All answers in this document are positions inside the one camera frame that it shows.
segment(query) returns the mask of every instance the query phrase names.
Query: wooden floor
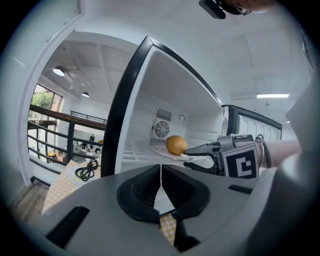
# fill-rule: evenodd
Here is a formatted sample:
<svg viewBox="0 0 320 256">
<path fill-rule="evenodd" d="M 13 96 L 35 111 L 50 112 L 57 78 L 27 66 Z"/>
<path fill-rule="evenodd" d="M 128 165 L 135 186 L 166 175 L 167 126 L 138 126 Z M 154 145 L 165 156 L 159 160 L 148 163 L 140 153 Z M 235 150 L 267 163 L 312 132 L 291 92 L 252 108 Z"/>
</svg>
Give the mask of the wooden floor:
<svg viewBox="0 0 320 256">
<path fill-rule="evenodd" d="M 25 187 L 14 200 L 12 214 L 27 224 L 32 223 L 41 216 L 49 187 L 34 181 Z"/>
</svg>

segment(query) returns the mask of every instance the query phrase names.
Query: black cable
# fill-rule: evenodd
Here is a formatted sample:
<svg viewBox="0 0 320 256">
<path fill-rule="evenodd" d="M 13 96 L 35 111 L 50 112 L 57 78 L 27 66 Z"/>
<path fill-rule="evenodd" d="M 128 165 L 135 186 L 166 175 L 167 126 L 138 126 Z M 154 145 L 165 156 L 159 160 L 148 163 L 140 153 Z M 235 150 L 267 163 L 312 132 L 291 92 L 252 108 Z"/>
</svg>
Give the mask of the black cable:
<svg viewBox="0 0 320 256">
<path fill-rule="evenodd" d="M 262 143 L 262 146 L 263 146 L 263 149 L 264 149 L 264 154 L 265 154 L 266 167 L 267 168 L 271 168 L 271 167 L 274 166 L 274 162 L 272 160 L 272 157 L 271 157 L 270 151 L 268 149 L 268 146 L 267 146 L 265 140 L 263 138 L 258 137 L 258 136 L 255 138 L 255 141 Z"/>
<path fill-rule="evenodd" d="M 98 168 L 99 164 L 96 159 L 91 159 L 86 167 L 81 167 L 75 170 L 75 176 L 87 182 L 90 178 L 95 176 L 95 170 Z"/>
<path fill-rule="evenodd" d="M 259 134 L 256 138 L 258 138 L 259 136 L 261 136 L 262 139 L 265 139 L 265 137 L 262 134 Z"/>
</svg>

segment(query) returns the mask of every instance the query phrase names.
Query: fan vent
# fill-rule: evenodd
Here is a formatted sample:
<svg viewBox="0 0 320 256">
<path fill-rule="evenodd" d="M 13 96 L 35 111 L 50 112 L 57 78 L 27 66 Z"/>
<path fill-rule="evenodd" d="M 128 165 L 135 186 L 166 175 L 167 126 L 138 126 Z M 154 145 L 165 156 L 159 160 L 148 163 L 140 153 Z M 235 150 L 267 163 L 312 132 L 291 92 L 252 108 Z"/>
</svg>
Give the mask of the fan vent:
<svg viewBox="0 0 320 256">
<path fill-rule="evenodd" d="M 161 118 L 163 120 L 166 120 L 166 121 L 170 122 L 171 121 L 171 117 L 172 117 L 172 113 L 159 107 L 155 116 L 157 118 Z"/>
<path fill-rule="evenodd" d="M 149 145 L 150 146 L 166 145 L 166 140 L 163 138 L 150 138 Z"/>
<path fill-rule="evenodd" d="M 157 122 L 155 127 L 154 127 L 154 133 L 159 138 L 166 137 L 168 135 L 168 133 L 169 133 L 169 124 L 167 122 L 165 122 L 165 121 Z"/>
</svg>

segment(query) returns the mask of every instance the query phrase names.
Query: cable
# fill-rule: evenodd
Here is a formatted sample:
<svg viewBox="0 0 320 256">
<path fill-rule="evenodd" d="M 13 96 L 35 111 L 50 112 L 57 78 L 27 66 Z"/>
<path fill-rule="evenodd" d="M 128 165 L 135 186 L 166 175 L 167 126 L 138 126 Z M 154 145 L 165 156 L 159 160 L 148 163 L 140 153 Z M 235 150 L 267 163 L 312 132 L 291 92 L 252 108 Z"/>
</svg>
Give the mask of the cable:
<svg viewBox="0 0 320 256">
<path fill-rule="evenodd" d="M 236 143 L 235 143 L 235 141 L 234 141 L 234 134 L 231 133 L 231 134 L 229 135 L 229 137 L 230 137 L 230 140 L 232 141 L 232 144 L 233 144 L 234 148 L 236 148 Z"/>
<path fill-rule="evenodd" d="M 261 136 L 262 137 L 262 139 L 265 139 L 265 137 L 262 135 L 262 134 L 259 134 L 257 137 L 255 137 L 255 138 L 258 138 L 259 136 Z"/>
<path fill-rule="evenodd" d="M 260 168 L 262 166 L 262 164 L 264 163 L 264 160 L 265 160 L 265 147 L 262 144 L 262 142 L 260 142 L 259 144 L 261 145 L 261 148 L 262 148 L 262 159 L 261 159 L 261 162 L 259 164 L 259 168 Z"/>
<path fill-rule="evenodd" d="M 81 167 L 75 170 L 75 176 L 87 182 L 90 178 L 95 176 L 95 170 L 98 168 L 99 164 L 96 159 L 91 159 L 86 167 Z"/>
<path fill-rule="evenodd" d="M 271 168 L 274 166 L 274 162 L 272 160 L 272 157 L 271 157 L 271 154 L 270 154 L 270 151 L 268 149 L 268 146 L 265 142 L 265 140 L 263 138 L 260 138 L 260 137 L 256 137 L 255 138 L 255 141 L 256 142 L 261 142 L 262 143 L 262 146 L 263 146 L 263 149 L 264 149 L 264 153 L 265 153 L 265 160 L 266 160 L 266 167 L 267 168 Z"/>
</svg>

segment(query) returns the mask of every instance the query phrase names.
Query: window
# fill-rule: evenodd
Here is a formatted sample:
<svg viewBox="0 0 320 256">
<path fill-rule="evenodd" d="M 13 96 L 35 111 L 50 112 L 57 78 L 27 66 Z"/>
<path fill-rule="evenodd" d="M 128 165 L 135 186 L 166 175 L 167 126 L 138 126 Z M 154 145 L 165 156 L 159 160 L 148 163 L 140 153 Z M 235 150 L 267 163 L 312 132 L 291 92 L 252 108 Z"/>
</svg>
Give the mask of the window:
<svg viewBox="0 0 320 256">
<path fill-rule="evenodd" d="M 50 91 L 41 85 L 35 86 L 31 104 L 52 111 L 59 111 L 62 96 Z"/>
<path fill-rule="evenodd" d="M 62 96 L 59 94 L 54 93 L 51 90 L 48 90 L 41 85 L 37 84 L 35 86 L 33 95 L 32 95 L 32 100 L 31 100 L 31 105 L 35 105 L 47 110 L 52 110 L 58 112 L 60 109 L 60 105 L 62 102 Z M 29 110 L 29 116 L 28 116 L 28 121 L 35 122 L 37 121 L 54 121 L 48 122 L 47 125 L 45 123 L 42 124 L 42 126 L 55 131 L 56 130 L 56 124 L 57 120 L 55 118 L 49 117 L 44 114 L 40 114 L 34 111 Z M 28 129 L 28 135 L 33 136 L 41 141 L 47 142 L 52 145 L 56 145 L 56 135 L 50 133 L 50 132 L 45 132 L 42 129 L 37 129 L 37 128 L 31 128 Z M 48 155 L 48 150 L 49 151 L 54 151 L 53 148 L 48 148 L 44 144 L 37 142 L 36 140 L 28 137 L 28 146 L 34 150 L 37 150 L 38 152 Z M 47 162 L 47 159 L 45 157 L 42 157 L 31 150 L 29 150 L 29 153 L 35 157 L 38 157 L 39 159 Z"/>
</svg>

